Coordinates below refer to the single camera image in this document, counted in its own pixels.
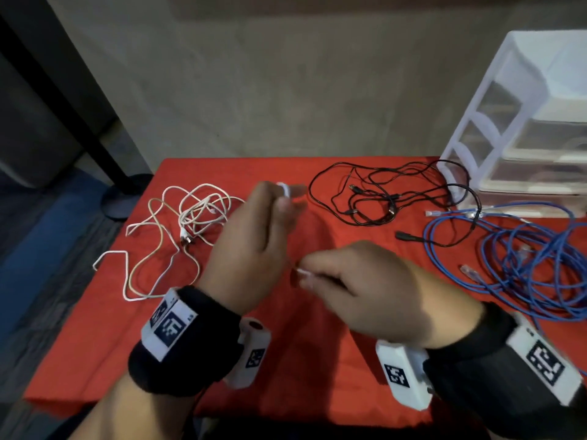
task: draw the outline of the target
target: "forearm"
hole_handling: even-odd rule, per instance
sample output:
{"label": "forearm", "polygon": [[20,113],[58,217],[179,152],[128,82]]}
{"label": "forearm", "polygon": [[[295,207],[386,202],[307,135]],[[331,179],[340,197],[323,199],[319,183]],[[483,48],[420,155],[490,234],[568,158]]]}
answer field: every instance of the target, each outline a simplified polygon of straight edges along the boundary
{"label": "forearm", "polygon": [[71,438],[179,439],[193,404],[193,397],[149,394],[125,373],[92,409]]}

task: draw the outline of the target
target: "blue cable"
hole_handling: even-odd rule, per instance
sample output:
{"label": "blue cable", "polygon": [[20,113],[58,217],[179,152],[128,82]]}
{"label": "blue cable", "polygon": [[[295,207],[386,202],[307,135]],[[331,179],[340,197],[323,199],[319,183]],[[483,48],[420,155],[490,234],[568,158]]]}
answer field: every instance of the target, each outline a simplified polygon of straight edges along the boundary
{"label": "blue cable", "polygon": [[[511,214],[494,212],[495,209],[513,205],[546,205],[563,210],[569,216],[569,225],[560,233],[529,222]],[[487,231],[480,242],[480,255],[484,270],[491,276],[485,281],[478,272],[470,269],[467,276],[473,281],[465,281],[449,271],[437,256],[437,247],[431,244],[438,226],[446,221],[466,221],[467,214],[477,209],[433,212],[435,219],[424,228],[424,247],[430,260],[448,278],[467,290],[492,295],[511,308],[532,318],[534,325],[541,331],[539,320],[548,321],[584,321],[587,319],[587,258],[568,242],[571,233],[586,227],[587,223],[577,222],[573,213],[560,205],[542,202],[511,202],[485,208],[477,221],[477,226]],[[503,228],[484,219],[496,216],[516,219],[520,222],[514,228]],[[520,244],[526,244],[526,250],[520,250]],[[536,268],[549,263],[554,274],[551,281],[538,281],[534,277]],[[574,283],[563,284],[562,268],[570,273]]]}

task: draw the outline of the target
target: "red tablecloth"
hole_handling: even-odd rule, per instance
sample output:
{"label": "red tablecloth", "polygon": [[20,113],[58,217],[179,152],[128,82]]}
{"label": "red tablecloth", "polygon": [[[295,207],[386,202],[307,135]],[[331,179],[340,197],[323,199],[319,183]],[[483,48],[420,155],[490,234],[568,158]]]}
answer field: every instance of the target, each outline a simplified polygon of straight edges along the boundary
{"label": "red tablecloth", "polygon": [[[160,198],[169,185],[190,190],[201,183],[215,184],[231,195],[246,198],[263,179],[287,184],[308,184],[328,165],[346,160],[372,167],[398,167],[410,160],[430,158],[267,158],[267,159],[167,159],[158,169],[129,223],[145,219],[147,201]],[[333,170],[315,184],[315,194],[329,200],[339,188],[345,168]],[[416,177],[402,177],[390,184],[391,192],[424,190],[429,184]],[[182,194],[169,195],[177,207]],[[394,232],[401,229],[421,235],[427,222],[429,203],[421,202],[402,210],[394,222],[381,227],[352,227],[310,203],[295,233],[290,238],[290,257],[295,261],[317,249],[342,246],[359,239],[370,239],[409,258],[427,270],[447,279],[432,265],[422,244],[400,242]],[[166,211],[161,221],[179,238],[177,217]],[[566,220],[542,220],[544,225],[562,229]],[[439,249],[442,260],[453,272],[466,263],[478,266],[475,243],[483,231],[456,247]],[[587,231],[574,235],[573,242],[587,249]],[[130,263],[150,253],[157,245],[158,229],[146,226],[132,236],[124,230],[112,249],[130,252]],[[151,285],[169,262],[174,251],[167,240],[164,249],[149,260],[137,275],[143,290]],[[205,263],[209,247],[198,242],[192,254]],[[178,255],[172,270],[160,284],[160,292],[170,286],[190,282],[194,264]],[[124,372],[131,348],[139,338],[141,326],[157,306],[158,300],[125,302],[121,295],[124,281],[123,255],[108,255],[74,308],[55,344],[40,364],[25,398],[34,405],[59,415],[69,415],[85,402],[104,396]],[[207,415],[260,415],[275,420],[330,421],[337,424],[405,427],[432,420],[430,411],[418,412],[399,405],[385,383],[375,351],[375,341],[357,334],[324,308],[317,298],[293,288],[286,272],[272,295],[252,314],[272,330],[272,343],[253,386],[232,391],[223,383],[213,385],[198,410]],[[543,328],[556,346],[587,369],[587,324],[544,323]]]}

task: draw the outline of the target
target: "black pole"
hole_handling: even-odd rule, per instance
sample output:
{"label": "black pole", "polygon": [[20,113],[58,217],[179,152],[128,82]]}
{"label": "black pole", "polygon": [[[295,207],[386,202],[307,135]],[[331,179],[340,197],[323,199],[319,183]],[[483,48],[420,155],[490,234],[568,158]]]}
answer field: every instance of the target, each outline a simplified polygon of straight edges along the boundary
{"label": "black pole", "polygon": [[125,195],[140,193],[141,188],[138,188],[122,171],[2,16],[0,16],[0,52],[106,173],[114,186]]}

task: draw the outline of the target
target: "wall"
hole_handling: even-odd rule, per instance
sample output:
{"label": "wall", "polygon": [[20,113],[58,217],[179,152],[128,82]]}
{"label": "wall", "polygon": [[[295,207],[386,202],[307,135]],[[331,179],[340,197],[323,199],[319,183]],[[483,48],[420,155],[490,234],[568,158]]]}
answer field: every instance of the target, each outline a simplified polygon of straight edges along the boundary
{"label": "wall", "polygon": [[438,155],[506,32],[587,0],[48,0],[151,169]]}

